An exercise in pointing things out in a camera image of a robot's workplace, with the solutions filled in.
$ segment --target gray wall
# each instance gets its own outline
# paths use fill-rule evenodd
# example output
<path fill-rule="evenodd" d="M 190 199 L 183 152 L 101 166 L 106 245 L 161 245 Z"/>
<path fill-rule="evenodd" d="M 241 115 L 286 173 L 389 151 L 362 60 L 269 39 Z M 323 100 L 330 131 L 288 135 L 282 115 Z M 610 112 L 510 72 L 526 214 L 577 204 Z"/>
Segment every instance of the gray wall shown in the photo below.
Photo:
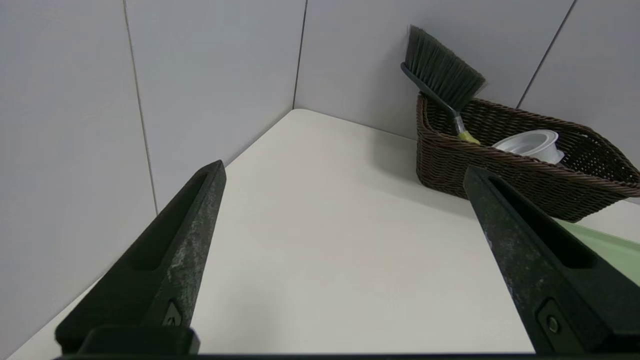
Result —
<path fill-rule="evenodd" d="M 578 0 L 522 108 L 591 126 L 640 167 L 640 1 Z"/>
<path fill-rule="evenodd" d="M 201 166 L 235 158 L 292 108 L 304 0 L 129 0 L 161 209 Z"/>
<path fill-rule="evenodd" d="M 0 359 L 155 216 L 122 3 L 0 4 Z"/>
<path fill-rule="evenodd" d="M 409 24 L 482 72 L 480 97 L 516 106 L 571 0 L 309 0 L 296 108 L 415 138 L 415 85 L 400 71 Z"/>

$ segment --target brush handle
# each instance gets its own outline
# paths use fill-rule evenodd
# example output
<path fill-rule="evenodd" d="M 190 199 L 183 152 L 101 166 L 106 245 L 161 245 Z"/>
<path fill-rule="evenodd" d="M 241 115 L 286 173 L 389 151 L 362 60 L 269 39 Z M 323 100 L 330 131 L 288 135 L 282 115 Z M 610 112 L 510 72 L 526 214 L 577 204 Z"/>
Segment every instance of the brush handle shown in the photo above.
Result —
<path fill-rule="evenodd" d="M 400 64 L 400 69 L 404 72 L 404 74 L 413 81 L 414 84 L 418 86 L 421 92 L 424 92 L 429 99 L 435 101 L 442 107 L 444 111 L 446 111 L 452 119 L 456 117 L 460 118 L 460 113 L 458 113 L 454 108 L 449 106 L 446 102 L 444 102 L 438 94 L 436 94 L 432 89 L 430 89 L 425 83 L 422 82 L 416 75 L 413 75 L 411 70 L 404 64 Z"/>
<path fill-rule="evenodd" d="M 430 100 L 435 101 L 438 105 L 440 105 L 440 107 L 450 116 L 450 118 L 453 120 L 454 126 L 456 127 L 458 138 L 461 138 L 462 140 L 466 140 L 468 142 L 480 143 L 465 129 L 465 123 L 462 121 L 460 112 L 449 106 L 438 96 L 438 94 L 436 94 L 424 82 L 422 82 L 422 80 L 420 80 L 416 75 L 413 75 L 406 64 L 400 64 L 400 68 L 402 69 L 404 74 L 418 86 L 418 89 L 420 89 L 421 92 L 427 95 Z"/>

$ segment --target yellow handle tip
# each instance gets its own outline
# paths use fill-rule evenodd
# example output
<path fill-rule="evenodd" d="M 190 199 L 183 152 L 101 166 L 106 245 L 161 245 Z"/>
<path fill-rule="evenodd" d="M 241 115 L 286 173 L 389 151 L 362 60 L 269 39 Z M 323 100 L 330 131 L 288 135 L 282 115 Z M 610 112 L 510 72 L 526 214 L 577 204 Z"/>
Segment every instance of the yellow handle tip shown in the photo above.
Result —
<path fill-rule="evenodd" d="M 468 131 L 465 131 L 464 133 L 458 134 L 458 138 L 460 140 L 464 140 L 466 142 L 472 142 L 472 143 L 476 143 L 476 144 L 480 145 L 480 142 L 477 141 L 476 138 L 471 136 L 471 134 Z"/>

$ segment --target green tray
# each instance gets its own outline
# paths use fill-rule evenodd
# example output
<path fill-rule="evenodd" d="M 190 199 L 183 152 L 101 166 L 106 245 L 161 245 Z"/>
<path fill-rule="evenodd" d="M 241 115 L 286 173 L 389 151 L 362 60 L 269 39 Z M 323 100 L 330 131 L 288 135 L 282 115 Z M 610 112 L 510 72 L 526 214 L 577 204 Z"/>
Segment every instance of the green tray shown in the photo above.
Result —
<path fill-rule="evenodd" d="M 640 286 L 640 244 L 566 221 L 556 221 L 614 268 Z"/>

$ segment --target wall seam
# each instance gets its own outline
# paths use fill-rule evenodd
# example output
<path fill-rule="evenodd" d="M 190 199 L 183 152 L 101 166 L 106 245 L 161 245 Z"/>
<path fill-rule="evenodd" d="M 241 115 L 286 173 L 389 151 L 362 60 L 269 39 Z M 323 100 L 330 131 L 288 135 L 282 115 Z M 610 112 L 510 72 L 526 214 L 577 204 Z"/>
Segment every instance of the wall seam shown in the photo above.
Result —
<path fill-rule="evenodd" d="M 300 74 L 300 59 L 302 58 L 302 41 L 305 38 L 305 23 L 307 22 L 307 6 L 308 5 L 309 5 L 309 0 L 305 0 L 305 12 L 302 15 L 302 31 L 300 33 L 300 48 L 298 49 L 298 68 L 296 69 L 296 84 L 293 86 L 293 103 L 291 104 L 292 110 L 296 108 L 296 93 L 298 92 L 298 76 Z"/>
<path fill-rule="evenodd" d="M 151 180 L 151 193 L 153 194 L 153 197 L 154 197 L 154 208 L 156 209 L 156 215 L 158 215 L 156 186 L 154 184 L 153 171 L 151 170 L 151 156 L 149 152 L 149 143 L 147 140 L 147 128 L 145 127 L 145 117 L 142 114 L 142 102 L 140 100 L 140 86 L 138 86 L 138 71 L 136 70 L 136 61 L 133 56 L 133 43 L 131 42 L 131 30 L 129 29 L 129 15 L 127 14 L 127 0 L 122 0 L 122 7 L 124 8 L 124 21 L 127 26 L 127 36 L 129 37 L 129 51 L 131 52 L 131 65 L 133 66 L 133 80 L 136 84 L 136 98 L 138 99 L 138 111 L 140 113 L 140 124 L 142 125 L 142 138 L 145 142 L 147 166 L 149 167 L 149 179 Z"/>
<path fill-rule="evenodd" d="M 531 80 L 529 81 L 529 84 L 527 85 L 527 88 L 525 88 L 524 93 L 522 93 L 522 97 L 520 98 L 520 101 L 518 101 L 518 105 L 516 106 L 516 109 L 520 109 L 520 106 L 522 105 L 522 102 L 524 101 L 525 97 L 527 97 L 527 93 L 529 93 L 529 89 L 531 88 L 531 85 L 535 81 L 536 76 L 538 76 L 538 72 L 542 68 L 542 64 L 547 59 L 547 56 L 549 55 L 549 52 L 551 51 L 551 48 L 554 46 L 554 44 L 556 42 L 556 39 L 558 38 L 558 35 L 560 34 L 560 31 L 562 31 L 562 28 L 564 27 L 564 24 L 565 24 L 566 20 L 569 18 L 569 14 L 571 14 L 571 11 L 573 11 L 573 7 L 575 6 L 575 3 L 577 3 L 577 1 L 578 0 L 573 0 L 573 2 L 571 3 L 571 6 L 569 6 L 569 10 L 566 12 L 566 15 L 564 16 L 564 19 L 560 23 L 560 26 L 558 27 L 558 30 L 556 31 L 556 34 L 554 35 L 553 39 L 551 39 L 551 43 L 549 43 L 549 47 L 547 48 L 547 51 L 545 51 L 545 54 L 542 56 L 542 59 L 540 59 L 540 63 L 538 64 L 538 67 L 536 68 L 536 71 L 534 71 L 533 76 L 531 76 Z"/>

